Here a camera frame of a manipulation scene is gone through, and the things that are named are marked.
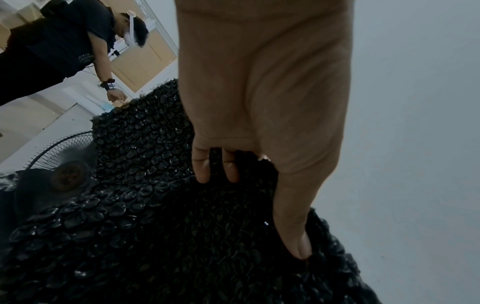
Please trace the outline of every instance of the black watch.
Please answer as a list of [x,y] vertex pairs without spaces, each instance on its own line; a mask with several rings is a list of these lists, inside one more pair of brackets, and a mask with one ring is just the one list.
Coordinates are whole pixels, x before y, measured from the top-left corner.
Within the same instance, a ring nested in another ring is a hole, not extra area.
[[117,85],[115,84],[115,79],[108,79],[107,81],[104,81],[100,84],[101,88],[104,88],[105,90],[113,90],[117,88]]

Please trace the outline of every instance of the dark shirt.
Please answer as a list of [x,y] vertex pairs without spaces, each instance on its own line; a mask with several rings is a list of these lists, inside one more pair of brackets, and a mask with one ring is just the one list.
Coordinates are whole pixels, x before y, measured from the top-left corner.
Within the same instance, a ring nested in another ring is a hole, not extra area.
[[99,0],[73,0],[59,18],[41,18],[12,29],[11,35],[65,77],[71,77],[94,61],[87,32],[114,47],[115,19]]

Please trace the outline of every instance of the black plastic wrap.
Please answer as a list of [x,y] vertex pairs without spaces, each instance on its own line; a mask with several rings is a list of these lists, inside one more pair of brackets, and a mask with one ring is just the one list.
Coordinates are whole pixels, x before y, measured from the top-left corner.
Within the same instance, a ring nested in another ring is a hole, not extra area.
[[277,172],[238,154],[228,183],[190,169],[193,128],[170,81],[93,120],[95,180],[10,236],[2,303],[377,304],[357,264],[312,210],[314,255],[291,257],[272,223]]

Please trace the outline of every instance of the hand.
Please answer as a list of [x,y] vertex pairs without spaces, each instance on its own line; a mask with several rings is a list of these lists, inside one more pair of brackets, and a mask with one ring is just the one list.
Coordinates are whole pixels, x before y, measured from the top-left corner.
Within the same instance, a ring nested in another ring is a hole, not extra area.
[[125,100],[127,100],[127,96],[120,89],[108,90],[106,92],[106,96],[107,96],[108,100],[111,101],[112,103],[115,102],[115,101],[125,101]]
[[343,139],[353,2],[250,2],[176,1],[193,170],[208,182],[210,148],[222,147],[226,175],[237,182],[234,152],[265,154],[279,172],[275,227],[290,253],[306,259],[310,205],[335,169]]

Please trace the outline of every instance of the fan grille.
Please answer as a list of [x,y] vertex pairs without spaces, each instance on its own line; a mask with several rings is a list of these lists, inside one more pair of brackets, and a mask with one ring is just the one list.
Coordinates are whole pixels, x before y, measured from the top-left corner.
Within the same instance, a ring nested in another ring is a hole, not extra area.
[[53,170],[62,164],[60,153],[69,147],[85,148],[93,141],[92,132],[80,132],[66,136],[48,145],[26,166],[25,170],[31,168]]

